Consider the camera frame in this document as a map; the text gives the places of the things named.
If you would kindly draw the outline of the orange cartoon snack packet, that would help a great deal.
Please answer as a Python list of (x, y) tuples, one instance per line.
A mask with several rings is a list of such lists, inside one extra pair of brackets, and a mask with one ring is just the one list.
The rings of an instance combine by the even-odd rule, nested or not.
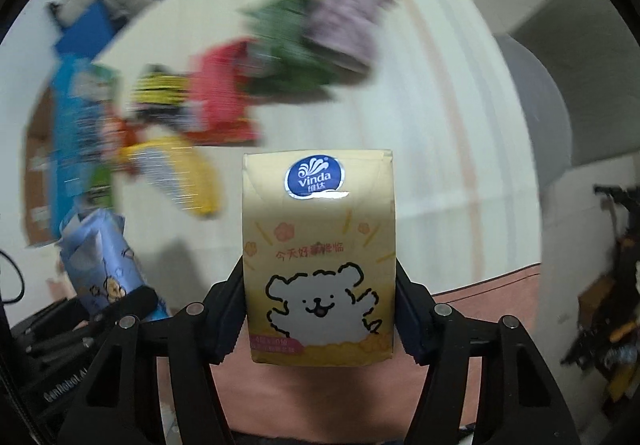
[(138, 173), (128, 156), (128, 148), (139, 144), (139, 127), (127, 119), (109, 114), (100, 130), (101, 161), (115, 172)]

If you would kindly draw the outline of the yellow steel scrubber sponge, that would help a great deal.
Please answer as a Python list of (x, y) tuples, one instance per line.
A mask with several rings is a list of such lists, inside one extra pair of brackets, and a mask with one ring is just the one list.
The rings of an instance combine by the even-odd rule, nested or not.
[(137, 142), (119, 150), (118, 155), (182, 211), (198, 217), (219, 212), (219, 177), (201, 150), (184, 138), (163, 136)]

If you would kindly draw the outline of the purple cloth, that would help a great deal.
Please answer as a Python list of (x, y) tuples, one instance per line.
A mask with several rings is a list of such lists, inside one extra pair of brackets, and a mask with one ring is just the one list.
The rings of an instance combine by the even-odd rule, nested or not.
[(396, 0), (312, 0), (306, 40), (342, 69), (366, 74), (375, 60), (374, 31), (383, 9)]

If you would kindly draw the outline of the yellow Vinda tissue pack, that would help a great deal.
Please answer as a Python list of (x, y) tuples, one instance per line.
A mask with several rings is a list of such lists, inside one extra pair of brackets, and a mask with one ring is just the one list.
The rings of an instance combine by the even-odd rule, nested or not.
[(390, 151), (248, 154), (242, 243), (253, 361), (360, 367), (392, 357), (396, 212)]

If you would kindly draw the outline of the red wipes packet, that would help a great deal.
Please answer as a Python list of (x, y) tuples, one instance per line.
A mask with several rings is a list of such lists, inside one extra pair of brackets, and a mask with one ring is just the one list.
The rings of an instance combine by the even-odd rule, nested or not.
[(200, 145), (253, 144), (257, 127), (248, 114), (244, 74), (248, 38), (215, 45), (195, 58), (188, 105), (193, 120), (186, 137)]

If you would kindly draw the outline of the grey dining chair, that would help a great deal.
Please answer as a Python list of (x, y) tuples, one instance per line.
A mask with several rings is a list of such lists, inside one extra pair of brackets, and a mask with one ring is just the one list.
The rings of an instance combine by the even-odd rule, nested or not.
[(520, 98), (538, 186), (544, 190), (572, 166), (570, 116), (559, 87), (538, 58), (510, 35), (497, 35), (495, 40)]

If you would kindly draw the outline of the striped table cloth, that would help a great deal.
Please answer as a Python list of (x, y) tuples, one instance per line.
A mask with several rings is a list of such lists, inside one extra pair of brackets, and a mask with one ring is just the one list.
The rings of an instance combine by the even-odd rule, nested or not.
[[(148, 64), (185, 72), (243, 36), (265, 0), (161, 0), (99, 58), (130, 98)], [(252, 109), (264, 151), (388, 149), (394, 156), (397, 255), (434, 293), (541, 260), (537, 177), (508, 67), (472, 0), (397, 0), (375, 32), (372, 72), (317, 98)]]

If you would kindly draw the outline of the blue cartoon tissue pack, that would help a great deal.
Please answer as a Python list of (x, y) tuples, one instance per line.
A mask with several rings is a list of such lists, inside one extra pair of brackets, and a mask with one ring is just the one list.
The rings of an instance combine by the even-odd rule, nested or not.
[(70, 211), (60, 225), (60, 259), (80, 303), (97, 314), (146, 285), (125, 237), (125, 217), (110, 209)]

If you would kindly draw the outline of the cardboard milk box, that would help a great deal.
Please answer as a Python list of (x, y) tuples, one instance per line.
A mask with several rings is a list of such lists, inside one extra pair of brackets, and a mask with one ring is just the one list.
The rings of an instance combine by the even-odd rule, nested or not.
[(112, 69), (66, 54), (43, 89), (24, 137), (23, 226), (29, 246), (54, 243), (79, 211), (114, 205), (103, 127), (117, 87)]

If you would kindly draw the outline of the blue foam mat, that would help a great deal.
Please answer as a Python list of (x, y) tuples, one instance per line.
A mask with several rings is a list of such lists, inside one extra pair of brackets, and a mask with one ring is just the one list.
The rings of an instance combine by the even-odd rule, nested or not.
[(128, 23), (123, 15), (113, 17), (104, 1), (94, 1), (68, 28), (54, 49), (58, 56), (74, 55), (93, 60)]

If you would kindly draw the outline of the green wipes packet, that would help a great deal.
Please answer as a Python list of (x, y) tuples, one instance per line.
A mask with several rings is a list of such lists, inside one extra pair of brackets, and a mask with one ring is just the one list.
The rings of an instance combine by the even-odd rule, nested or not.
[(318, 92), (337, 81), (337, 70), (306, 37), (314, 0), (265, 0), (243, 9), (245, 90), (253, 96)]

